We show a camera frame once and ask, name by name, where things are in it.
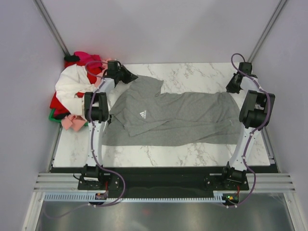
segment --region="marble table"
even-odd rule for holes
[[[230,81],[234,68],[230,63],[199,64],[128,64],[134,74],[164,80],[161,92],[223,92]],[[109,93],[109,107],[129,87],[119,83]],[[241,108],[245,93],[232,94]],[[55,154],[54,167],[82,167],[87,160],[88,128],[79,132],[62,130]],[[157,146],[104,146],[105,167],[180,167],[180,166],[225,166],[236,145],[191,143],[180,147]],[[270,161],[262,136],[259,135],[248,160],[251,166],[268,166]]]

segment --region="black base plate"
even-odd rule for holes
[[[237,186],[240,186],[241,191],[249,190],[247,177],[242,184],[235,181],[225,180],[222,181],[221,175],[206,175],[205,176],[205,186],[207,190],[210,191],[237,191]]]

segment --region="pile of clothes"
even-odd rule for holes
[[[50,108],[55,109],[53,118],[61,120],[62,126],[67,130],[80,130],[87,122],[84,117],[84,93],[96,90],[107,65],[100,62],[99,55],[90,55],[77,51],[74,55],[64,58],[65,70],[60,74],[55,86],[55,94]]]

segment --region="pink cloth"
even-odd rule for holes
[[[100,56],[97,54],[89,55],[88,53],[85,53],[83,51],[77,51],[74,53],[74,55],[78,56],[80,59],[80,62],[83,62],[85,64],[91,61],[101,61]],[[102,67],[102,63],[95,62],[95,63],[89,64],[89,68],[96,68],[96,67]]]
[[[78,115],[68,115],[61,120],[61,124],[65,130],[72,128],[74,131],[79,131],[86,121]]]

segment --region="white wall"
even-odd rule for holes
[[[123,63],[248,57],[279,0],[42,0],[70,52]]]
[[[308,1],[289,1],[253,61],[254,73],[276,94],[270,136],[282,170],[291,173],[308,215]]]
[[[18,231],[55,136],[49,103],[63,54],[31,0],[0,9],[0,230]]]

